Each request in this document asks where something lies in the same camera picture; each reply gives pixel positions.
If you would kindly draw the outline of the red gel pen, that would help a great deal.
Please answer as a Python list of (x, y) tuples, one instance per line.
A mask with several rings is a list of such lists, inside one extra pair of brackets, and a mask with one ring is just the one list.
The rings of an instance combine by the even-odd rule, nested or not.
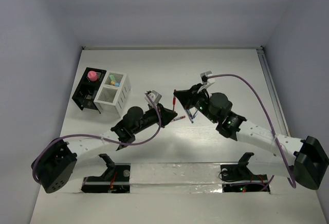
[(176, 104), (176, 97), (175, 96), (173, 97), (172, 104), (173, 104), (172, 111), (175, 111), (175, 104)]

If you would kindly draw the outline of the dark red ink pen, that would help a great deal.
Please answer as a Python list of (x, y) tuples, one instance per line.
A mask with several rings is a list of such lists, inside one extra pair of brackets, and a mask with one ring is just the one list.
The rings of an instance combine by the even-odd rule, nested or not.
[(175, 118), (175, 119), (173, 119), (173, 122), (184, 119), (184, 118), (186, 118), (186, 116), (181, 116), (181, 117)]

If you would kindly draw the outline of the green highlighter marker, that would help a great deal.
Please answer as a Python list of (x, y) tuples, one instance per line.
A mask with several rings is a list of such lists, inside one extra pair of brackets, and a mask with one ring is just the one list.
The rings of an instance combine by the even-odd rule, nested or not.
[(113, 74), (110, 74), (109, 75), (109, 78), (110, 78), (111, 81), (116, 82), (115, 76)]

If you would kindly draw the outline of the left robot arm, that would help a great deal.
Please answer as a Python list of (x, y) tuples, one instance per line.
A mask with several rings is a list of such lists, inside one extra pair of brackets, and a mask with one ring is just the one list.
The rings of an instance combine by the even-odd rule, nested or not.
[(138, 106), (128, 109), (123, 118), (104, 135), (76, 134), (79, 141), (66, 142), (73, 135), (53, 139), (31, 165), (32, 176), (46, 193), (61, 189), (69, 181), (82, 178), (84, 183), (108, 184), (107, 192), (126, 192), (123, 182), (129, 177), (123, 172), (128, 165), (116, 165), (108, 153), (117, 144), (119, 149), (136, 144), (136, 134), (157, 125), (164, 128), (177, 113), (162, 104), (149, 105), (143, 111)]

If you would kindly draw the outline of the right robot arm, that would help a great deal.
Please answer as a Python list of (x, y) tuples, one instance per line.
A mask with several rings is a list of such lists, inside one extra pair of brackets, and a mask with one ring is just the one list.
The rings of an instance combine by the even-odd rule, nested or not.
[(262, 128), (232, 112), (232, 103), (220, 92), (208, 94), (197, 84), (188, 90), (176, 90), (174, 96), (186, 111), (196, 108), (217, 125), (220, 135), (247, 143), (271, 153), (268, 163), (250, 162), (253, 152), (245, 152), (235, 164), (224, 164), (219, 177), (227, 183), (255, 179), (256, 175), (293, 176), (295, 182), (317, 190), (328, 168), (328, 156), (318, 139), (293, 138)]

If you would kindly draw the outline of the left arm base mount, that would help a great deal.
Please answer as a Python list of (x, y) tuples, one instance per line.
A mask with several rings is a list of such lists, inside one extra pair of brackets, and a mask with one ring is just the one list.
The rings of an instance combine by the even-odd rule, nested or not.
[(130, 193), (130, 164), (116, 164), (107, 154), (98, 155), (106, 170), (100, 176), (85, 177), (81, 186), (83, 193)]

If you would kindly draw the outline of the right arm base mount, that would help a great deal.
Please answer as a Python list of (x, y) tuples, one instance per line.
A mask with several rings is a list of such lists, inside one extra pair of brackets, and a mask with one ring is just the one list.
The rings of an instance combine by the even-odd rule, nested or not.
[(245, 153), (238, 162), (221, 164), (218, 174), (224, 193), (270, 193), (267, 175), (253, 174), (247, 167), (254, 153)]

